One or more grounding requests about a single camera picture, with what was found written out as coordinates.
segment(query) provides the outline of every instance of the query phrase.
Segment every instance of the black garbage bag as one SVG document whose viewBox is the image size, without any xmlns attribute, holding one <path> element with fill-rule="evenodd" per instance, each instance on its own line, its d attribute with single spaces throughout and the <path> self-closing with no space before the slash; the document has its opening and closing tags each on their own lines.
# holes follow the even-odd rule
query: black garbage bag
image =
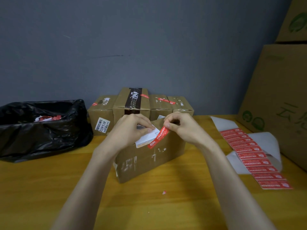
<svg viewBox="0 0 307 230">
<path fill-rule="evenodd" d="M 35 122 L 40 116 L 60 119 Z M 86 146 L 92 139 L 82 99 L 13 102 L 0 107 L 0 160 L 21 162 L 52 156 Z"/>
</svg>

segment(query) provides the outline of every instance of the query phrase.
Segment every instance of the wooden table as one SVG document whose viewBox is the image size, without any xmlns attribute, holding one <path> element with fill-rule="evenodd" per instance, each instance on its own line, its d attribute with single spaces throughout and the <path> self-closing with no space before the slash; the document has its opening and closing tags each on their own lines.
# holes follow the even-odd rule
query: wooden table
<svg viewBox="0 0 307 230">
<path fill-rule="evenodd" d="M 232 151 L 209 116 L 195 119 L 225 154 Z M 84 148 L 53 157 L 0 162 L 0 229 L 48 229 L 103 139 L 94 137 Z M 307 229 L 307 173 L 285 157 L 282 162 L 282 174 L 294 190 L 262 190 L 251 175 L 240 178 L 278 229 Z M 206 161 L 187 144 L 183 156 L 124 184 L 117 182 L 112 168 L 95 229 L 227 228 Z"/>
</svg>

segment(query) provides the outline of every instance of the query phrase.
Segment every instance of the forearm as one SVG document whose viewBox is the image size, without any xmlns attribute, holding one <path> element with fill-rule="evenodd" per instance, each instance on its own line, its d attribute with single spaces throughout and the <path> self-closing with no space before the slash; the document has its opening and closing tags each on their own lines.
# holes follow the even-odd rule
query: forearm
<svg viewBox="0 0 307 230">
<path fill-rule="evenodd" d="M 212 140 L 198 147 L 204 155 L 229 230 L 276 230 Z"/>
<path fill-rule="evenodd" d="M 52 230 L 93 229 L 102 192 L 114 157 L 94 152 L 75 189 L 65 202 Z"/>
</svg>

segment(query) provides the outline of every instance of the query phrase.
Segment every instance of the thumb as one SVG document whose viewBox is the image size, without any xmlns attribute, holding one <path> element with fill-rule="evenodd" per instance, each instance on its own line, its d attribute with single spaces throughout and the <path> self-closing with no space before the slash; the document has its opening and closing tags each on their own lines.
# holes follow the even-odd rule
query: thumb
<svg viewBox="0 0 307 230">
<path fill-rule="evenodd" d="M 137 136 L 138 136 L 138 140 L 143 136 L 146 135 L 150 132 L 152 132 L 153 130 L 151 128 L 142 128 L 137 130 Z"/>
<path fill-rule="evenodd" d="M 171 131 L 177 132 L 179 126 L 173 123 L 166 123 L 165 127 Z"/>
</svg>

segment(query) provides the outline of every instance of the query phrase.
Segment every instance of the left hand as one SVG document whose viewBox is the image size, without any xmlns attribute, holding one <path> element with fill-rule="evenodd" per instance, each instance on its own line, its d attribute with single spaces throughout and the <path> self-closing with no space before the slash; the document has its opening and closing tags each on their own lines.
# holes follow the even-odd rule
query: left hand
<svg viewBox="0 0 307 230">
<path fill-rule="evenodd" d="M 136 128 L 138 124 L 146 128 L 138 130 Z M 150 120 L 142 114 L 124 115 L 118 120 L 101 145 L 103 149 L 106 148 L 108 151 L 117 154 L 154 129 L 155 127 Z"/>
</svg>

